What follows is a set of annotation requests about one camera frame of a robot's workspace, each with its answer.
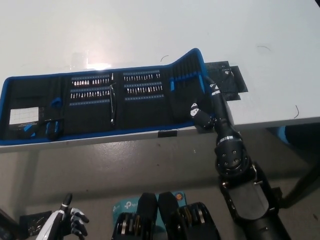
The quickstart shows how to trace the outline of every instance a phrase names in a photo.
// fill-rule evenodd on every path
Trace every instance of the blue tab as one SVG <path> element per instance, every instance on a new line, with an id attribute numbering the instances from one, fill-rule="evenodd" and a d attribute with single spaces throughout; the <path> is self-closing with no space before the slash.
<path id="1" fill-rule="evenodd" d="M 173 91 L 175 90 L 175 83 L 174 83 L 174 81 L 171 81 L 171 82 L 170 82 L 170 90 L 171 90 L 171 92 L 173 92 Z"/>
<path id="2" fill-rule="evenodd" d="M 45 128 L 45 134 L 48 134 L 48 129 L 49 129 L 49 126 L 50 126 L 50 122 L 48 122 L 46 124 L 46 128 Z"/>
<path id="3" fill-rule="evenodd" d="M 52 100 L 51 107 L 53 108 L 61 108 L 62 107 L 62 100 L 60 97 L 57 97 Z"/>
<path id="4" fill-rule="evenodd" d="M 23 131 L 28 131 L 30 128 L 32 127 L 32 124 L 28 124 L 27 126 L 25 126 L 24 128 L 23 128 Z"/>

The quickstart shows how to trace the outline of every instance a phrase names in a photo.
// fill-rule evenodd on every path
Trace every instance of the robotic hand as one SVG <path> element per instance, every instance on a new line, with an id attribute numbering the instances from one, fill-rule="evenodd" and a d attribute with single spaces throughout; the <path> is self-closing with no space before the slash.
<path id="1" fill-rule="evenodd" d="M 72 194 L 65 197 L 59 210 L 53 212 L 42 227 L 36 240 L 62 240 L 64 236 L 74 234 L 80 240 L 88 235 L 85 223 L 89 222 L 86 215 L 77 208 L 69 208 Z"/>

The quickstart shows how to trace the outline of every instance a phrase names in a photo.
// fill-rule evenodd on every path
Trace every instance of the blue elastic strap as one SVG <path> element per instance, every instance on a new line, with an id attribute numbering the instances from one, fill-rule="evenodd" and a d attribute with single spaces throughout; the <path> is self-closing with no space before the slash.
<path id="1" fill-rule="evenodd" d="M 170 78 L 170 90 L 173 92 L 175 90 L 175 83 L 174 83 L 174 78 Z"/>
<path id="2" fill-rule="evenodd" d="M 204 80 L 202 79 L 201 74 L 199 74 L 199 82 L 200 82 L 200 85 L 201 85 L 202 92 L 205 93 Z"/>
<path id="3" fill-rule="evenodd" d="M 25 126 L 24 128 L 23 128 L 23 131 L 28 131 L 30 128 L 32 127 L 32 124 L 28 124 L 27 126 Z"/>
<path id="4" fill-rule="evenodd" d="M 52 100 L 51 107 L 53 108 L 61 108 L 62 107 L 62 100 L 60 97 L 57 97 Z"/>

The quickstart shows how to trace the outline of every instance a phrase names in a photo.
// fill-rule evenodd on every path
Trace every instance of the black tool roll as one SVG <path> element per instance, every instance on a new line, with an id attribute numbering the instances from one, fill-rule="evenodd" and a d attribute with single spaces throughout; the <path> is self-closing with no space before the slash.
<path id="1" fill-rule="evenodd" d="M 192 126 L 192 103 L 213 114 L 198 49 L 164 66 L 10 77 L 0 144 L 41 143 Z"/>

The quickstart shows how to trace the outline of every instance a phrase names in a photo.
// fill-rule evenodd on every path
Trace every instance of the blue trim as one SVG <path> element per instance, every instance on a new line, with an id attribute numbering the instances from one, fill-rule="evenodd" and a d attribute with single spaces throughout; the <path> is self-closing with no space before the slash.
<path id="1" fill-rule="evenodd" d="M 181 58 L 176 60 L 175 62 L 168 64 L 168 65 L 158 65 L 158 66 L 140 66 L 140 67 L 128 67 L 128 68 L 119 68 L 119 69 L 106 69 L 102 71 L 92 70 L 92 71 L 83 71 L 83 72 L 68 72 L 68 73 L 55 73 L 55 74 L 46 74 L 46 75 L 31 75 L 31 76 L 12 76 L 8 77 L 2 87 L 1 97 L 0 97 L 0 119 L 2 117 L 2 111 L 4 106 L 4 101 L 6 98 L 6 92 L 8 89 L 8 84 L 10 81 L 15 80 L 30 80 L 30 79 L 42 79 L 42 78 L 54 78 L 54 77 L 67 77 L 72 76 L 72 80 L 79 78 L 90 78 L 97 77 L 97 73 L 101 75 L 108 75 L 109 73 L 119 73 L 123 71 L 126 71 L 123 73 L 123 75 L 139 75 L 141 73 L 143 74 L 151 74 L 151 73 L 159 73 L 160 69 L 165 69 L 168 67 L 171 67 L 175 64 L 177 64 L 180 60 L 182 60 L 185 56 L 196 52 L 198 56 L 198 60 L 200 62 L 200 68 L 201 68 L 201 75 L 202 77 L 208 76 L 208 72 L 205 66 L 205 62 L 203 60 L 203 57 L 201 55 L 201 52 L 198 48 L 194 48 L 187 52 L 185 55 L 183 55 Z M 194 72 L 193 74 L 190 74 L 189 77 L 196 76 L 198 73 Z M 175 88 L 174 84 L 172 86 L 172 78 L 169 79 L 171 81 L 170 88 L 171 90 Z M 97 132 L 97 133 L 87 133 L 87 134 L 77 134 L 77 135 L 69 135 L 69 136 L 62 136 L 59 138 L 58 141 L 66 141 L 66 140 L 75 140 L 75 139 L 87 139 L 87 138 L 96 138 L 96 137 L 104 137 L 104 136 L 113 136 L 113 135 L 124 135 L 124 134 L 133 134 L 133 133 L 143 133 L 143 132 L 150 132 L 150 131 L 160 131 L 160 130 L 171 130 L 171 129 L 180 129 L 180 128 L 186 128 L 193 126 L 193 122 L 186 122 L 182 124 L 175 124 L 170 126 L 157 126 L 157 127 L 146 127 L 146 128 L 139 128 L 139 129 L 129 129 L 129 130 L 115 130 L 115 131 L 107 131 L 107 132 Z M 37 144 L 37 143 L 49 143 L 51 142 L 47 138 L 35 138 L 35 139 L 17 139 L 17 140 L 0 140 L 0 145 L 21 145 L 21 144 Z"/>
<path id="2" fill-rule="evenodd" d="M 128 130 L 115 130 L 115 131 L 105 131 L 105 132 L 95 132 L 87 134 L 77 134 L 70 136 L 62 136 L 55 142 L 66 141 L 66 140 L 75 140 L 75 139 L 90 139 L 98 137 L 107 137 L 107 136 L 117 136 L 124 134 L 134 134 L 134 133 L 145 133 L 151 131 L 163 131 L 163 130 L 174 130 L 181 129 L 186 127 L 193 126 L 193 122 L 186 122 L 170 126 L 157 126 L 157 127 L 146 127 L 146 128 L 136 128 Z M 21 144 L 40 144 L 40 143 L 51 143 L 52 141 L 47 138 L 35 138 L 35 139 L 25 139 L 25 140 L 0 140 L 0 145 L 9 146 L 9 145 L 21 145 Z"/>

